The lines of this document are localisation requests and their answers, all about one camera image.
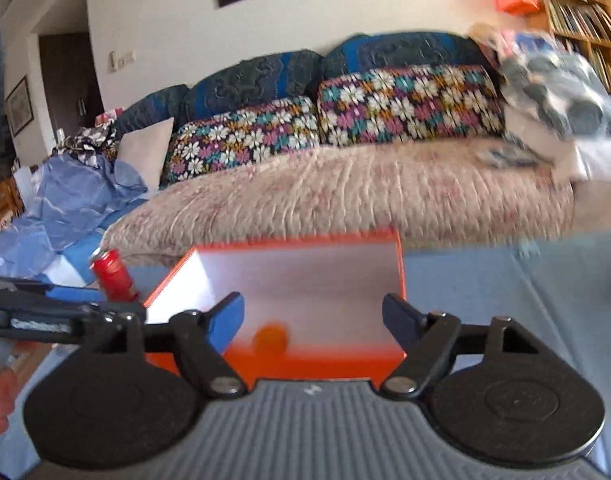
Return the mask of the small tangerine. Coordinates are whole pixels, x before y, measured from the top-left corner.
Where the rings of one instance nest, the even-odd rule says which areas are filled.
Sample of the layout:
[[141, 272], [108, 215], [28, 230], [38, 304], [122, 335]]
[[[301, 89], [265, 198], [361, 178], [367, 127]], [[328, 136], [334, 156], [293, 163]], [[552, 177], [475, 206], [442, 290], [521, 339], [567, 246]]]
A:
[[284, 324], [269, 323], [255, 332], [251, 341], [251, 349], [259, 356], [278, 358], [287, 352], [289, 342], [289, 330]]

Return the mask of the red soda can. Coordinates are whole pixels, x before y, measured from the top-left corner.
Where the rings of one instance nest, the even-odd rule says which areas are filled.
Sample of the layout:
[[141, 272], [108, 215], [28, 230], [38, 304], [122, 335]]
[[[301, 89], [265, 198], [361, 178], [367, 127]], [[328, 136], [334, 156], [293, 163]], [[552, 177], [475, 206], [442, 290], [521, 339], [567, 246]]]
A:
[[138, 301], [134, 281], [115, 249], [97, 248], [91, 257], [90, 268], [109, 301]]

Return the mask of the orange cardboard box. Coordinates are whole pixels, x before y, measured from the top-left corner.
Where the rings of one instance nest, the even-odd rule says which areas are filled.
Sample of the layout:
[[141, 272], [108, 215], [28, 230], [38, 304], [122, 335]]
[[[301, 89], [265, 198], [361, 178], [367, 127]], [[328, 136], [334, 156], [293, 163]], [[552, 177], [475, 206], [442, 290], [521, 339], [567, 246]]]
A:
[[[405, 294], [400, 237], [391, 229], [302, 240], [196, 246], [145, 301], [147, 321], [209, 311], [231, 292], [243, 325], [223, 352], [247, 386], [260, 379], [366, 378], [380, 385], [405, 354], [383, 325], [383, 298]], [[284, 324], [284, 356], [259, 356], [252, 337]]]

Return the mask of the blue striped sheet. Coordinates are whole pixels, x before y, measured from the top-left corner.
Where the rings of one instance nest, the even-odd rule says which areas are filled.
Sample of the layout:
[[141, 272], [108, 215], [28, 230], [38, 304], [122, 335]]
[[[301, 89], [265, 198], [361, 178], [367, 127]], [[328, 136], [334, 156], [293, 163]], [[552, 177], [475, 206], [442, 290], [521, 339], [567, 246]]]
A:
[[103, 156], [94, 166], [53, 156], [39, 177], [26, 212], [0, 231], [0, 278], [88, 286], [92, 253], [112, 223], [145, 202], [145, 182]]

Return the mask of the pink quilted sofa cover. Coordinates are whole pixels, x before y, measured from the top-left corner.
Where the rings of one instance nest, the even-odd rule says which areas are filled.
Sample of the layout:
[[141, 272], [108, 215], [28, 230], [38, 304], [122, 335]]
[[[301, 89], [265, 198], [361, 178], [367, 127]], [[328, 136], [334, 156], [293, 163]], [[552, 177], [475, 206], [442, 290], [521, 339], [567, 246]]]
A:
[[497, 139], [313, 148], [172, 184], [106, 230], [100, 248], [165, 266], [196, 245], [395, 229], [407, 248], [557, 238], [570, 185], [545, 166], [495, 169]]

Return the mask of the floral cushion left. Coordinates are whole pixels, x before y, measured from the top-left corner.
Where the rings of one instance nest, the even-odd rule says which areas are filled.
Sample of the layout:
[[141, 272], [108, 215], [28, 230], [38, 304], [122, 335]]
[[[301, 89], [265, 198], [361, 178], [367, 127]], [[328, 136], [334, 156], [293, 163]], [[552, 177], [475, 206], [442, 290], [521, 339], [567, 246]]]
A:
[[161, 184], [264, 162], [319, 146], [315, 107], [306, 96], [195, 120], [171, 136]]

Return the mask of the floral cushion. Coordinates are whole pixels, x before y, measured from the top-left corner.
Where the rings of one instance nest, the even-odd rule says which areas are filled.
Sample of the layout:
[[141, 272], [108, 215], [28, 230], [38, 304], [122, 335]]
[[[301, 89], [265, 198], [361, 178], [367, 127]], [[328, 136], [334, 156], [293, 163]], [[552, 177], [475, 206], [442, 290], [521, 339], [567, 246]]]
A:
[[488, 72], [479, 65], [375, 68], [324, 81], [317, 94], [326, 144], [500, 136], [504, 117]]
[[264, 162], [319, 146], [315, 107], [306, 96], [195, 120], [171, 136], [161, 184]]

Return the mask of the white pillow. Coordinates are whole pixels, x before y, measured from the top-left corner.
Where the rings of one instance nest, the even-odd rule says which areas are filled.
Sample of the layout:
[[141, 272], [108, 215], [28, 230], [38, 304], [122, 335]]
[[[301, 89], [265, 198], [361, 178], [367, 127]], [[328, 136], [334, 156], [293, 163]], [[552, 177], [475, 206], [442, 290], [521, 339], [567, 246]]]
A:
[[173, 126], [174, 119], [168, 118], [125, 134], [119, 144], [117, 159], [138, 173], [149, 192], [159, 190]]

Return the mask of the small framed picture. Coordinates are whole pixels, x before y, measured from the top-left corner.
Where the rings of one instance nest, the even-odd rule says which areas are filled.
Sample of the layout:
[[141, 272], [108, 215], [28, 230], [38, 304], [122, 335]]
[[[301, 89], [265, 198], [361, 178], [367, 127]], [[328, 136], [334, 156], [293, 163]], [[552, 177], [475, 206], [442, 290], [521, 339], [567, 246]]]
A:
[[28, 77], [23, 76], [5, 100], [10, 134], [14, 138], [33, 121]]

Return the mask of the floral cushion right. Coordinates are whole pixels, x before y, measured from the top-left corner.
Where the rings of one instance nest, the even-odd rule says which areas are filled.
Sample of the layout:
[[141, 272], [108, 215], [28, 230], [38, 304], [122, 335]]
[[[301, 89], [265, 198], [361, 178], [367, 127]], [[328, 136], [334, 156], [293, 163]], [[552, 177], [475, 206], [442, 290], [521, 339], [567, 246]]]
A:
[[326, 144], [500, 136], [504, 117], [488, 72], [479, 65], [375, 68], [324, 81], [317, 94]]

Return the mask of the grey dotted white blanket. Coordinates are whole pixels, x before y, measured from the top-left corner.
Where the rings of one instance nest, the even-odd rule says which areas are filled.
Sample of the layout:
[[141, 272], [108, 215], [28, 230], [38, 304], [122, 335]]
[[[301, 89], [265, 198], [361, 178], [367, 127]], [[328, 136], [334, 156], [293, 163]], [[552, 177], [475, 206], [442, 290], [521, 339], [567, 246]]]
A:
[[611, 95], [592, 65], [543, 30], [476, 24], [496, 62], [508, 141], [548, 162], [559, 182], [611, 181]]

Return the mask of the dark blue sofa backrest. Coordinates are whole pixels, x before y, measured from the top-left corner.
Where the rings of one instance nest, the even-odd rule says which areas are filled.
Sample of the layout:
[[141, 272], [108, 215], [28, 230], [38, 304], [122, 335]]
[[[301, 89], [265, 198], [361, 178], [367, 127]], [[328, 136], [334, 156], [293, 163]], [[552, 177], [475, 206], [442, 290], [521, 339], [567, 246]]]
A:
[[118, 116], [119, 136], [169, 118], [173, 129], [240, 108], [307, 96], [316, 99], [322, 81], [374, 68], [413, 65], [477, 65], [499, 87], [499, 73], [475, 41], [450, 32], [391, 32], [352, 36], [327, 55], [304, 49], [243, 60], [198, 81], [176, 84], [129, 106]]

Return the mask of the wall light switch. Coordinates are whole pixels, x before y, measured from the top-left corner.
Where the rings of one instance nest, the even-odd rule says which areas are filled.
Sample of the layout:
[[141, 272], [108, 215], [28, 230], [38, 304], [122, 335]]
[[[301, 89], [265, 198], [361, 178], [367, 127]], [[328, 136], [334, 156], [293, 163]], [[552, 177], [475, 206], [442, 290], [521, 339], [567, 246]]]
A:
[[118, 54], [116, 51], [112, 51], [109, 53], [109, 70], [113, 72], [118, 72], [118, 70], [122, 70], [123, 67], [133, 63], [136, 60], [136, 51], [131, 50], [124, 54]]

